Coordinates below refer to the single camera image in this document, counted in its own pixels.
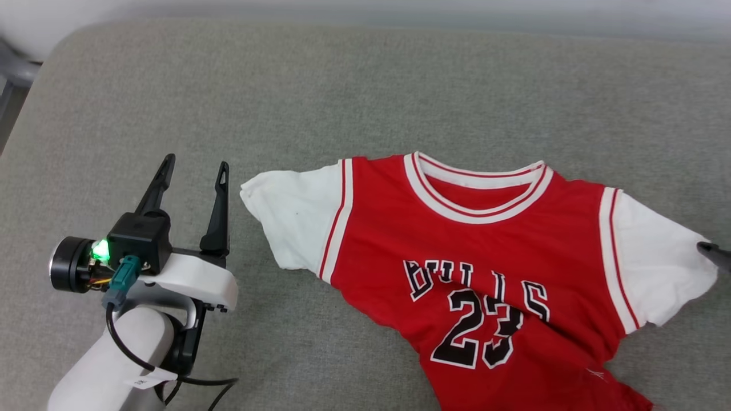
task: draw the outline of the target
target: basketball jersey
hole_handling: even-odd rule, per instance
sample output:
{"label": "basketball jersey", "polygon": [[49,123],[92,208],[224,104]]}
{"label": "basketball jersey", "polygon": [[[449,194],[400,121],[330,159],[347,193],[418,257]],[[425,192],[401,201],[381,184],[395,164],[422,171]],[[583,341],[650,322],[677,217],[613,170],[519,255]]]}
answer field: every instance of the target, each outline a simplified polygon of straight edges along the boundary
{"label": "basketball jersey", "polygon": [[240,195],[281,268],[408,340],[445,410],[650,410],[604,363],[716,279],[701,235],[543,162],[356,157],[262,173]]}

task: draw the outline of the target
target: t-shirt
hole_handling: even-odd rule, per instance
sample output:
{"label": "t-shirt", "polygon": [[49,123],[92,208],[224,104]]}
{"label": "t-shirt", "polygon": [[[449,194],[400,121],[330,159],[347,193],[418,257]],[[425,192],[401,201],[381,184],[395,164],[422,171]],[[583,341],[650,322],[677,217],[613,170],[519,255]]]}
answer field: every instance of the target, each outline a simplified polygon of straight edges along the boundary
{"label": "t-shirt", "polygon": [[716,280],[701,235],[544,162],[355,157],[261,173],[240,195],[281,268],[409,341],[445,410],[650,410],[604,363]]}

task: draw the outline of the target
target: sticker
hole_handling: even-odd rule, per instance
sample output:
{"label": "sticker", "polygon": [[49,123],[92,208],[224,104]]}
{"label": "sticker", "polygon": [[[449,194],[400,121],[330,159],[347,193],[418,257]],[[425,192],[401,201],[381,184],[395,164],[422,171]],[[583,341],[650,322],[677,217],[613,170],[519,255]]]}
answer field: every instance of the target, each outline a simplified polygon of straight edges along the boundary
{"label": "sticker", "polygon": [[178,379],[178,375],[162,368],[155,367],[155,369],[147,375],[140,375],[132,380],[124,381],[125,384],[131,385],[132,387],[139,388],[140,390],[146,390],[158,385],[161,382],[175,381]]}

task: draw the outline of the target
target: teal connector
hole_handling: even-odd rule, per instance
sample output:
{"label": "teal connector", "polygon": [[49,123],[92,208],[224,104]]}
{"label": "teal connector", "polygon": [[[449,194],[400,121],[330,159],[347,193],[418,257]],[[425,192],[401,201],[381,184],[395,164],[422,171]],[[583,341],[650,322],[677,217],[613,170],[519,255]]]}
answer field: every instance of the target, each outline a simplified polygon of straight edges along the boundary
{"label": "teal connector", "polygon": [[114,311],[119,310],[127,298],[127,292],[137,281],[141,271],[140,258],[134,255],[126,256],[109,281],[109,290],[102,298],[102,306],[106,309],[109,304],[112,304]]}

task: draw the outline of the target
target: gray couch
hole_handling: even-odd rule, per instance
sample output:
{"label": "gray couch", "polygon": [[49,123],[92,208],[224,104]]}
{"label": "gray couch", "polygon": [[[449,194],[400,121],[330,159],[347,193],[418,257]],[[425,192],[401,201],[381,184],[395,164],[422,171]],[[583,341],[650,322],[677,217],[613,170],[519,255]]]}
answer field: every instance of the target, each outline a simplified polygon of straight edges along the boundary
{"label": "gray couch", "polygon": [[[415,150],[475,170],[544,159],[731,246],[731,48],[622,39],[153,20],[85,29],[45,62],[0,157],[0,409],[45,406],[104,329],[101,295],[52,290],[66,235],[103,236],[176,153],[164,208],[195,247],[211,179]],[[306,272],[275,264],[232,188],[235,312],[193,375],[220,410],[432,410],[417,355]],[[731,410],[731,276],[628,337],[615,376],[669,411]],[[205,409],[184,386],[171,410]]]}

